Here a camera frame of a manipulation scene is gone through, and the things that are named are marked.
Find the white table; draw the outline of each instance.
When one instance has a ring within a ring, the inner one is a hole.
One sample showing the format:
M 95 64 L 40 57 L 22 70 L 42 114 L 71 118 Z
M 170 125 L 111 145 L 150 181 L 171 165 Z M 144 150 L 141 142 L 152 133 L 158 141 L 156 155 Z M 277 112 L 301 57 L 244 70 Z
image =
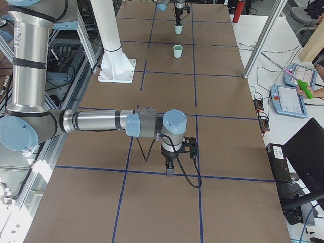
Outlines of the white table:
M 240 20 L 237 24 L 233 23 L 233 28 L 237 40 L 237 44 L 240 49 L 250 49 L 249 47 L 243 46 L 245 45 L 254 45 L 255 42 L 258 40 L 259 34 L 261 33 L 261 30 L 267 20 L 266 16 L 245 16 L 242 15 L 240 17 Z M 289 27 L 286 19 L 284 17 L 279 17 L 277 20 L 277 23 L 275 27 L 272 29 L 264 47 L 264 51 L 286 51 L 293 49 L 299 45 L 299 42 L 297 38 L 295 37 L 295 34 Z M 301 49 L 299 47 L 296 49 L 294 54 L 297 52 L 300 52 Z M 247 61 L 251 55 L 252 51 L 248 50 L 240 50 L 241 58 L 244 67 L 247 64 Z M 288 51 L 285 53 L 266 53 L 270 58 L 275 60 L 277 63 L 279 63 L 281 66 L 287 67 L 286 62 L 291 57 L 293 51 Z M 305 63 L 301 62 L 298 55 L 294 57 L 292 60 L 292 63 L 301 64 L 302 66 L 308 67 L 308 68 L 314 68 L 312 63 Z M 271 71 L 278 71 L 279 68 L 276 67 L 274 64 L 272 64 L 269 60 L 267 60 L 265 57 L 260 55 L 250 73 L 248 76 L 249 85 L 256 88 L 257 92 L 260 92 L 263 96 L 263 98 L 269 96 L 269 92 L 262 87 L 257 85 L 257 68 L 265 67 Z M 258 77 L 259 77 L 259 84 L 264 86 L 267 89 L 271 89 L 272 85 L 274 84 L 275 80 L 279 76 L 280 72 L 269 72 L 262 68 L 259 68 L 258 70 Z M 280 77 L 277 79 L 276 84 L 284 84 L 284 74 L 281 73 Z M 318 76 L 316 82 L 318 84 L 324 84 L 321 78 Z M 307 103 L 318 103 L 318 104 L 324 104 L 323 100 L 320 99 L 312 99 L 312 100 L 305 100 Z M 324 107 L 321 106 L 307 106 L 307 114 L 308 118 L 305 119 L 299 119 L 299 118 L 293 118 L 288 116 L 283 116 L 277 114 L 270 102 L 268 106 L 268 99 L 264 100 L 264 109 L 265 112 L 270 117 L 270 130 L 271 132 L 268 132 L 264 135 L 264 144 L 267 145 L 269 143 L 278 143 L 278 144 L 285 144 L 305 123 L 309 121 L 312 117 L 314 117 L 323 127 L 324 127 Z M 320 216 L 323 217 L 324 211 L 320 207 L 316 207 L 316 209 L 319 211 Z M 315 231 L 316 234 L 313 234 L 311 237 L 321 238 L 324 239 L 324 220 L 323 219 L 315 219 L 316 226 L 311 227 L 307 226 L 308 231 L 312 232 Z M 294 226 L 291 226 L 287 223 L 287 227 L 291 236 L 291 239 L 299 239 L 301 230 L 303 225 L 297 224 Z M 303 240 L 310 241 L 310 235 L 304 234 Z

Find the monitor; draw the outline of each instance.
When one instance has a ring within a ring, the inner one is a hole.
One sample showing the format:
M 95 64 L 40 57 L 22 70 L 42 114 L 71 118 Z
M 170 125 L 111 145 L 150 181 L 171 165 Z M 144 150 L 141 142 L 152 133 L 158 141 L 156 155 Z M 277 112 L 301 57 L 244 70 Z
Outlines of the monitor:
M 314 118 L 285 143 L 283 152 L 311 193 L 324 189 L 324 128 Z

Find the blue tape line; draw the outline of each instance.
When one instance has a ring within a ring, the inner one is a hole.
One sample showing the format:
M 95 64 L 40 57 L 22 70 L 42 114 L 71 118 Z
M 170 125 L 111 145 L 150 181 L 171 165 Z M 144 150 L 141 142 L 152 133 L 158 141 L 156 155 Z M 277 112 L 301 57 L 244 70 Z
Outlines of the blue tape line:
M 178 75 L 193 75 L 192 73 L 177 73 L 177 72 L 155 72 L 155 71 L 145 71 L 147 73 L 158 73 L 158 74 L 178 74 Z
M 219 116 L 219 115 L 197 115 L 198 117 L 213 117 L 223 119 L 238 119 L 238 120 L 258 120 L 257 118 L 246 118 L 246 117 L 231 117 L 231 116 Z
M 219 24 L 231 24 L 231 22 L 222 22 L 222 21 L 201 21 L 201 20 L 195 20 L 195 23 L 219 23 Z
M 153 20 L 153 19 L 145 19 L 145 18 L 127 18 L 127 17 L 116 17 L 116 19 L 138 19 L 138 20 Z
M 83 167 L 83 166 L 60 166 L 60 165 L 56 165 L 55 168 L 78 169 L 78 170 L 92 170 L 92 171 L 125 172 L 125 170 L 120 170 L 120 169 Z
M 196 85 L 196 58 L 194 55 L 194 31 L 193 31 L 193 7 L 191 4 L 191 23 L 192 23 L 192 53 L 193 53 L 193 78 L 194 78 L 194 105 L 197 107 L 197 85 Z
M 227 176 L 201 176 L 209 179 L 221 179 L 221 180 L 234 180 L 234 181 L 258 181 L 258 182 L 275 182 L 275 180 L 267 179 L 254 179 L 254 178 L 240 178 L 240 177 L 227 177 Z
M 2 61 L 5 59 L 6 57 L 3 57 L 2 60 L 0 61 L 0 63 L 2 63 Z
M 171 44 L 171 45 L 192 45 L 191 43 L 174 43 L 174 42 L 145 42 L 142 40 L 121 40 L 121 42 L 133 42 L 133 43 L 151 43 L 151 44 Z
M 200 242 L 204 243 L 203 204 L 201 199 L 201 188 L 199 188 L 199 222 L 200 222 Z
M 96 168 L 96 167 L 82 167 L 82 166 L 55 166 L 56 168 L 66 168 L 66 169 L 77 169 L 77 170 L 93 170 L 93 171 L 112 171 L 112 172 L 126 172 L 125 170 L 120 169 L 110 169 L 110 168 Z M 148 174 L 148 175 L 165 175 L 163 172 L 154 172 L 154 171 L 135 171 L 127 170 L 128 173 L 136 174 Z M 183 174 L 174 173 L 174 176 L 184 176 Z M 188 175 L 188 177 L 198 177 L 198 175 Z M 209 179 L 221 179 L 221 180 L 235 180 L 235 181 L 259 181 L 259 182 L 275 182 L 275 180 L 266 180 L 266 179 L 253 179 L 253 178 L 240 178 L 240 177 L 224 177 L 224 176 L 201 176 L 202 178 Z
M 215 77 L 239 77 L 238 75 L 224 75 L 224 74 L 196 74 L 197 76 L 215 76 Z
M 199 144 L 199 125 L 198 125 L 198 115 L 195 115 L 196 118 L 196 139 L 197 143 Z M 199 152 L 199 146 L 198 146 L 198 169 L 200 171 L 200 152 Z M 204 242 L 204 231 L 203 231 L 203 207 L 201 202 L 201 188 L 199 188 L 199 218 L 200 218 L 200 242 Z
M 238 47 L 233 45 L 213 45 L 213 47 Z
M 90 107 L 79 107 L 79 109 L 85 110 L 115 110 L 115 109 L 103 109 L 103 108 L 90 108 Z M 238 119 L 238 120 L 258 120 L 257 118 L 247 118 L 247 117 L 231 117 L 231 116 L 219 116 L 219 115 L 199 115 L 199 114 L 185 114 L 186 116 L 197 116 L 197 117 L 207 117 L 207 118 L 221 118 L 221 119 Z
M 194 74 L 194 73 L 179 73 L 179 72 L 155 72 L 155 71 L 145 71 L 148 73 L 160 73 L 160 74 L 178 74 L 178 75 L 196 75 L 196 76 L 213 76 L 213 77 L 239 77 L 238 75 L 224 75 L 224 74 Z
M 157 5 L 155 5 L 155 11 L 154 11 L 154 17 L 153 17 L 153 23 L 152 23 L 152 29 L 151 29 L 151 35 L 150 35 L 150 41 L 148 43 L 148 49 L 150 48 L 151 45 L 151 40 L 152 40 L 152 33 L 153 33 L 153 27 L 154 27 L 154 21 L 155 21 L 155 16 L 156 16 L 156 7 Z
M 172 20 L 172 19 L 156 19 L 158 21 L 172 21 L 172 22 L 175 22 L 175 20 Z M 191 22 L 191 20 L 181 20 L 181 22 Z
M 135 174 L 150 174 L 150 175 L 163 175 L 165 176 L 165 173 L 162 172 L 154 172 L 154 171 L 134 171 L 134 170 L 128 170 L 129 173 L 135 173 Z
M 125 188 L 125 182 L 126 182 L 126 175 L 127 175 L 128 164 L 129 164 L 129 161 L 130 161 L 130 154 L 131 154 L 131 150 L 132 150 L 132 144 L 133 144 L 133 137 L 131 138 L 130 148 L 128 150 L 128 155 L 127 155 L 127 162 L 126 162 L 125 173 L 124 173 L 124 178 L 123 178 L 123 185 L 121 186 L 121 192 L 120 192 L 120 197 L 119 197 L 119 203 L 118 203 L 118 209 L 117 209 L 115 227 L 113 229 L 113 235 L 112 235 L 112 240 L 111 240 L 112 243 L 115 242 L 115 238 L 116 238 L 116 232 L 117 232 L 117 226 L 118 226 L 120 208 L 122 206 L 122 199 L 123 199 L 123 194 L 124 194 L 124 188 Z
M 140 88 L 140 91 L 141 91 L 141 92 L 142 92 L 143 84 L 144 84 L 146 65 L 147 65 L 147 59 L 145 60 L 145 66 L 144 66 L 144 71 L 143 71 L 143 76 L 142 76 L 142 84 L 141 84 L 141 88 Z
M 146 18 L 127 18 L 127 17 L 116 17 L 116 19 L 138 19 L 138 20 L 158 20 L 158 21 L 173 21 L 172 19 L 146 19 Z M 181 20 L 182 22 L 191 22 L 192 20 Z M 221 21 L 199 21 L 194 20 L 197 23 L 221 23 L 221 24 L 231 24 L 231 22 L 221 22 Z

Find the green stylus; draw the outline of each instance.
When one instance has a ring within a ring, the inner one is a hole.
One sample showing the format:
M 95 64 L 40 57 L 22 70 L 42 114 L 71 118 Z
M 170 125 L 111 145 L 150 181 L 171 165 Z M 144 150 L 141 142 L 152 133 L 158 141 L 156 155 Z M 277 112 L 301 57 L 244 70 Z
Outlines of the green stylus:
M 294 80 L 296 80 L 296 82 L 299 84 L 300 89 L 305 92 L 305 95 L 307 96 L 308 99 L 314 98 L 313 95 L 312 95 L 312 93 L 311 93 L 311 91 L 307 88 L 307 86 L 308 86 L 308 83 L 307 82 L 303 82 L 302 80 L 296 78 L 288 70 L 286 70 L 283 67 L 281 67 L 278 63 L 276 63 L 275 61 L 273 61 L 270 57 L 268 57 L 267 55 L 265 55 L 263 52 L 261 52 L 261 54 L 263 56 L 265 56 L 269 61 L 271 61 L 274 65 L 276 65 L 277 67 L 279 67 L 282 71 L 284 71 L 286 74 L 288 74 L 289 76 L 291 76 Z

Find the cup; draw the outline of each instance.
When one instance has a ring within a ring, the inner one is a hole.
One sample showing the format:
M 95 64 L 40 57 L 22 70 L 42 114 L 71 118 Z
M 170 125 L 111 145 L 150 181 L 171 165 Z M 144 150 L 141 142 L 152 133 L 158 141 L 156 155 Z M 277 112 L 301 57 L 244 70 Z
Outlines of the cup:
M 174 29 L 175 29 L 176 34 L 181 34 L 181 32 L 182 32 L 182 23 L 180 23 L 179 26 L 177 26 L 177 24 L 174 24 Z
M 173 55 L 175 58 L 181 57 L 182 49 L 183 49 L 182 45 L 174 45 L 173 46 Z

